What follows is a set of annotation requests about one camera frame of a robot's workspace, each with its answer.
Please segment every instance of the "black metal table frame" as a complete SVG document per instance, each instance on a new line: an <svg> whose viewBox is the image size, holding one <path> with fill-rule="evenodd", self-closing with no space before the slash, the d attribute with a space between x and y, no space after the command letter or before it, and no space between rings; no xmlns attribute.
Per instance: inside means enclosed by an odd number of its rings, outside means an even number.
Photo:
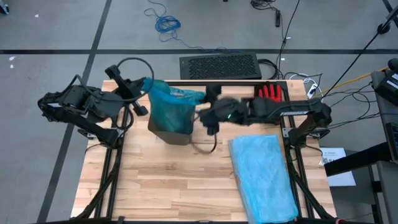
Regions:
<svg viewBox="0 0 398 224"><path fill-rule="evenodd" d="M240 82L240 81L222 81L222 80L221 81L205 81L205 80L203 80L203 81L199 81L199 82L197 82L197 81L180 81L180 82L169 81L167 83L170 86L205 86L205 85L211 84L211 83L220 84L222 86L254 86L254 85L257 85L257 84L263 83L263 82L266 82L266 81L253 80L253 81ZM286 81L270 81L270 82L280 85L282 87L282 91L284 94L284 98L285 98L284 100L290 101L289 91L288 91ZM122 127L125 127L127 125L127 114L128 114L127 110L124 110L123 119L122 119ZM295 122L294 122L293 116L288 116L288 118L289 118L289 127L294 128ZM281 123L280 123L281 132L282 132L283 128L286 128L286 123L284 121L284 117L281 117ZM121 136L121 142L122 143L124 142L124 134ZM291 160L290 145L286 145L285 141L284 141L284 149L285 149L285 152L288 152L288 153L285 153L285 159ZM231 223L231 224L241 224L242 223L243 224L243 223L247 223L247 222L213 222L213 221L200 221L200 220L192 221L192 222L184 222L184 221L180 221L180 222L179 221L177 221L177 222L124 221L124 217L119 217L118 221L112 221L111 219L112 219L113 208L114 208L114 199L116 196L116 189L117 189L117 184L118 184L118 175L119 175L120 162L121 162L122 152L123 152L123 144L121 144L121 147L119 149L108 148L106 150L104 166L103 166L103 171L102 171L102 175L101 175L101 185L105 184L105 182L109 180L108 171L109 171L109 165L111 162L112 150L117 150L117 152L116 152L114 167L113 167L113 170L111 171L111 172L114 172L114 178L111 183L111 191L109 193L109 201L108 201L106 216L101 217L101 209L102 209L102 205L103 205L103 193L102 193L102 195L100 195L100 198L97 198L98 203L96 203L94 218L89 218L89 216L90 216L90 214L89 214L88 216L84 216L84 217L77 216L75 218L71 218L70 220L59 221L59 222L50 222L50 223L53 223L53 224L63 224L63 223L117 223L117 224L122 224L122 223L133 223L133 224L136 224L136 223L145 223L145 224L152 224L152 223L161 223L161 224L220 223L220 224L227 224L227 223ZM295 153L297 156L297 165L298 165L298 171L300 174L300 178L302 180L302 183L306 187L308 187L307 178L305 175L304 164L303 164L303 159L302 159L302 154L301 154L300 149L296 148ZM298 208L298 217L297 217L298 219L294 222L307 223L307 224L336 223L336 220L334 220L334 219L316 219L314 217L313 208L310 203L310 200L307 197L304 197L304 200L305 200L305 206L306 206L307 213L308 213L308 218L303 218L302 212L300 209L299 193L297 191L296 182L295 182L294 178L292 177L292 175L290 175L290 174L289 174L289 179L290 179L290 186L292 188L293 197L294 197L296 206ZM357 222L345 221L345 223L357 223Z"/></svg>

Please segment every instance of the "black device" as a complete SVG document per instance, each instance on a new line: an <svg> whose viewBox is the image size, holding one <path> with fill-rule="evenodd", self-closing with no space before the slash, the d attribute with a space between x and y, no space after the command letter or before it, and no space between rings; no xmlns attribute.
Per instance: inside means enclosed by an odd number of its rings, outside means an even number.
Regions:
<svg viewBox="0 0 398 224"><path fill-rule="evenodd" d="M398 59L388 61L390 70L385 71L386 77L375 87L374 91L386 100L398 106Z"/></svg>
<svg viewBox="0 0 398 224"><path fill-rule="evenodd" d="M120 70L112 65L105 70L106 74L118 84L113 92L101 91L99 88L85 85L73 85L76 79L82 83L81 77L75 75L72 82L62 92L47 93L39 99L37 105L48 121L71 123L78 126L78 132L88 138L96 136L98 141L110 148L120 145L119 138L125 132L121 128L102 128L96 123L111 118L116 123L122 107L132 104L138 116L148 113L144 106L128 99L141 95L143 78L131 81L123 80Z"/></svg>
<svg viewBox="0 0 398 224"><path fill-rule="evenodd" d="M280 27L280 10L275 11L275 26Z"/></svg>
<svg viewBox="0 0 398 224"><path fill-rule="evenodd" d="M180 57L182 80L261 79L255 53Z"/></svg>

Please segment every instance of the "cable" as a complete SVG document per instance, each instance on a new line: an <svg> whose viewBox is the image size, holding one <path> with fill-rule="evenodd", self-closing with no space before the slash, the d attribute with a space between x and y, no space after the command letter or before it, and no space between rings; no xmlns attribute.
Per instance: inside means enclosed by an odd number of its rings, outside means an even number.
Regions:
<svg viewBox="0 0 398 224"><path fill-rule="evenodd" d="M304 74L304 73L295 73L295 74L293 74L293 75L289 78L289 80L291 80L294 76L301 76L301 77L304 77L303 82L304 82L304 83L312 82L313 84L315 84L315 85L317 86L317 89L318 89L319 92L321 93L321 96L323 96L323 95L322 95L322 90L321 90L321 88L320 88L320 85L321 85L320 82L321 82L321 77L322 77L322 75L323 75L323 74L321 73L321 74L318 74L318 75L313 75L313 76L311 76L311 77L319 76L318 83L316 83L315 80L313 80L312 78L310 78L309 75Z"/></svg>
<svg viewBox="0 0 398 224"><path fill-rule="evenodd" d="M381 26L381 30L384 30L385 27L387 27L390 23L390 21L392 20L394 16L390 16L388 18L388 20ZM347 74L347 72L351 69L351 67L355 64L355 62L359 59L359 57L365 52L365 50L369 47L369 45L371 45L371 43L374 41L374 39L376 39L376 37L378 37L379 32L376 33L376 35L374 35L374 37L368 42L368 44L366 44L366 46L361 50L361 52L358 54L358 56L356 56L356 58L354 59L354 61L351 63L351 65L349 65L349 67L346 69L346 71L340 76L340 78L336 81L336 83L326 92L326 94L322 97L324 98L325 96L327 96L327 94L329 94L329 92L335 88L335 86L337 85L338 82L340 82L340 80Z"/></svg>
<svg viewBox="0 0 398 224"><path fill-rule="evenodd" d="M198 152L200 152L202 154L211 154L211 153L214 152L214 150L217 147L217 134L214 135L214 145L213 145L213 148L210 151L204 151L203 149L199 148L196 144L194 144L193 141L192 141L192 135L190 135L190 142L191 142L192 147L196 151L198 151Z"/></svg>
<svg viewBox="0 0 398 224"><path fill-rule="evenodd" d="M130 117L130 122L129 124L124 128L124 127L120 127L118 126L118 122L116 120L112 120L112 122L114 123L114 125L118 128L118 129L122 129L123 131L128 130L129 128L131 128L132 124L134 123L134 115L132 113L132 111L130 110L130 107L128 107L128 105L124 106L124 109L127 110L128 112L128 116Z"/></svg>
<svg viewBox="0 0 398 224"><path fill-rule="evenodd" d="M92 147L96 147L96 146L103 146L103 145L102 145L102 143L94 144L94 145L88 147L88 148L85 150L85 154L87 153L87 151L88 151L89 149L91 149Z"/></svg>
<svg viewBox="0 0 398 224"><path fill-rule="evenodd" d="M315 149L315 150L318 150L318 151L320 151L320 152L321 152L321 157L323 157L323 152L322 152L322 150L321 150L321 149L319 149L319 148L317 148L317 147L312 147L312 146L309 146L309 145L307 145L307 144L305 144L305 147L309 147L309 148L311 148L311 149Z"/></svg>
<svg viewBox="0 0 398 224"><path fill-rule="evenodd" d="M259 63L262 63L262 64L270 65L270 66L272 66L274 68L275 72L274 72L274 74L271 77L268 78L269 80L273 80L273 79L279 78L279 75L282 74L282 72L280 72L280 70L278 69L278 66L276 66L276 64L274 64L270 60L262 58L262 59L259 59L257 61Z"/></svg>
<svg viewBox="0 0 398 224"><path fill-rule="evenodd" d="M294 149L294 147L292 145L290 145L290 147L291 147L291 149L289 150L289 152L290 152L290 158L291 158L292 157L292 149ZM296 160L297 160L297 155L296 155L296 158L292 159L292 162L294 162Z"/></svg>
<svg viewBox="0 0 398 224"><path fill-rule="evenodd" d="M387 68L388 68L388 67L384 67L384 68L382 68L382 69L379 69L378 72L383 72L383 71L384 71L385 69L387 69ZM341 87L341 86L343 86L343 85L347 85L347 84L350 84L350 83L359 81L359 80L361 80L361 79L363 79L363 78L369 77L371 74L372 74L372 73L368 73L368 74L365 74L365 75L361 75L360 77L353 78L352 80L345 81L345 82L343 82L343 83L340 83L340 84L336 85L336 86L333 87L333 88L329 88L329 89L327 89L327 90L324 90L322 93L325 93L325 92L327 92L327 91L329 91L329 90L332 90L332 89L335 89L335 88L338 88L338 87Z"/></svg>
<svg viewBox="0 0 398 224"><path fill-rule="evenodd" d="M202 46L196 46L196 47L189 46L182 39L180 39L178 37L177 30L179 28L181 28L181 22L178 19L176 19L174 16L165 16L166 13L167 13L167 8L162 3L154 2L154 1L151 1L151 0L148 0L148 2L150 2L152 4L160 5L160 6L162 6L164 8L164 12L160 16L156 13L156 10L154 8L152 8L152 7L144 10L144 15L145 16L148 16L148 17L149 16L155 16L156 17L155 30L159 33L159 40L161 42L167 42L169 40L177 40L177 41L180 41L181 43L183 43L186 47L188 47L190 49L201 49L201 50L204 50L207 53L212 53L212 52L215 52L217 50L222 53L221 49L227 50L228 53L240 52L240 51L237 51L237 50L235 50L235 51L228 50L226 47L217 47L214 50L207 50L207 49L205 49ZM170 37L168 39L162 39L163 35L169 35Z"/></svg>
<svg viewBox="0 0 398 224"><path fill-rule="evenodd" d="M119 68L119 66L120 66L123 62L125 62L125 61L127 61L127 60L139 60L139 61L141 61L141 62L144 62L144 63L148 66L148 68L149 68L149 70L150 70L150 72L151 72L151 81L150 81L150 83L149 83L149 88L148 88L148 90L145 91L143 94L137 96L137 97L134 97L134 98L131 98L131 99L126 99L126 100L112 100L112 99L107 99L107 98L105 98L105 97L98 96L98 95L96 95L95 93L93 93L91 90L89 90L88 87L84 84L84 81L81 79L81 77L80 77L79 75L75 75L75 77L73 77L73 82L74 82L74 81L76 80L76 78L77 78L77 79L79 80L79 82L80 82L80 85L81 85L91 96L94 96L95 98L97 98L97 99L99 99L99 100L103 100L103 101L112 101L112 102L125 102L125 103L132 103L132 102L135 102L135 101L137 101L139 98L141 98L141 97L145 96L146 94L148 94L148 92L150 91L150 89L152 88L152 86L153 86L153 84L154 84L155 73L154 73L154 70L152 69L152 66L151 66L147 61L145 61L144 59L141 59L141 58L137 58L137 57L128 57L128 58L125 58L125 59L121 60L121 61L117 64L117 67Z"/></svg>
<svg viewBox="0 0 398 224"><path fill-rule="evenodd" d="M251 0L250 4L257 10L271 9L273 11L279 11L276 7L271 5L272 2L275 2L275 0Z"/></svg>
<svg viewBox="0 0 398 224"><path fill-rule="evenodd" d="M337 105L338 103L342 102L343 100L345 100L347 97L352 96L355 100L357 100L357 101L359 101L359 102L368 103L368 109L366 110L366 112L365 112L363 115L361 115L361 116L358 117L358 118L362 118L362 117L365 116L365 115L369 112L369 110L371 109L371 103L375 102L375 101L369 101L369 98L368 98L366 95L363 94L363 93L369 93L369 92L373 92L373 91L361 91L361 90L363 90L364 88L366 88L367 86L369 86L371 83L372 83L372 82L369 82L369 84L365 85L365 86L362 87L362 88L356 89L356 91L354 91L354 92L349 92L349 93L347 93L347 91L354 90L354 89L350 89L350 90L345 90L345 91L341 91L341 92L334 92L334 93L329 94L328 96L333 96L333 95L335 95L335 94L337 94L337 93L345 93L345 94L348 94L348 95L344 96L342 99L340 99L339 101L337 101L336 103L333 103L330 107L333 107L333 106ZM366 101L357 99L357 97L355 97L355 94L359 94L359 95L363 96L363 97L366 99Z"/></svg>
<svg viewBox="0 0 398 224"><path fill-rule="evenodd" d="M282 45L280 46L279 55L278 55L278 57L276 58L276 61L277 61L277 62L278 62L278 59L279 59L279 63L275 63L275 64L278 64L279 70L280 70L280 58L281 58L281 56L282 56L282 51L283 51L283 49L284 49L284 47L285 47L285 44L286 44L287 33L288 33L288 31L289 31L290 24L292 23L293 17L294 17L294 15L296 14L296 10L297 10L297 7L299 6L299 3L300 3L300 0L297 1L296 7L294 8L292 17L290 18L289 24L287 25L287 29L286 29L285 36L284 36L284 38L283 38L283 40L282 40Z"/></svg>
<svg viewBox="0 0 398 224"><path fill-rule="evenodd" d="M398 116L398 114L395 114L395 113L382 113L382 114L380 114L380 112L378 112L378 113L369 114L369 115L363 116L362 118L357 118L357 119L354 119L354 120L351 120L351 121L343 121L343 122L340 122L340 123L331 124L331 125L329 125L328 129L338 128L338 127L341 127L341 126L346 125L346 124L350 124L350 123L353 123L353 122L361 121L363 119L378 118L381 115Z"/></svg>

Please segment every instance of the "blue cable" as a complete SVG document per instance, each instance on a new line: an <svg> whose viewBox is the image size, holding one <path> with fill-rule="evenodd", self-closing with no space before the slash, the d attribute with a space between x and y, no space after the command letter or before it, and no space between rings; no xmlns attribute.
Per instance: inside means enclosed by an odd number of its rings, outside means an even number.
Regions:
<svg viewBox="0 0 398 224"><path fill-rule="evenodd" d="M151 0L148 0L150 3L152 4L158 4L160 6L162 6L164 8L164 12L162 13L162 15L158 15L156 13L156 10L154 8L148 8L144 11L145 16L155 16L156 17L156 23L155 23L155 30L157 32L159 32L159 40L161 42L167 42L169 40L178 40L181 43L183 43L186 47L190 48L190 49L202 49L207 53L212 53L215 51L220 51L221 49L223 50L227 50L228 53L236 53L236 52L240 52L240 51L232 51L232 50L228 50L226 47L217 47L214 50L207 50L202 46L196 46L196 47L192 47L189 46L188 44L186 44L182 39L179 39L178 34L177 34L177 30L179 28L181 28L181 22L176 19L174 16L165 16L166 12L167 12L167 8L165 5L163 5L162 3L158 3L158 2L153 2ZM147 11L152 10L153 13L152 14L148 14ZM163 35L169 35L170 37L167 39L162 39Z"/></svg>

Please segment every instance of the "power strip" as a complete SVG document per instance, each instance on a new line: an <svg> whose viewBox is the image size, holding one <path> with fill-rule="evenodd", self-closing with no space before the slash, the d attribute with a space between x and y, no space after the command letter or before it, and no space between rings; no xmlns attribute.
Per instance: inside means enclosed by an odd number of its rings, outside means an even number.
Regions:
<svg viewBox="0 0 398 224"><path fill-rule="evenodd" d="M311 99L313 97L313 95L315 94L315 92L317 91L318 85L317 84L312 84L310 90L307 93L307 97L308 99Z"/></svg>

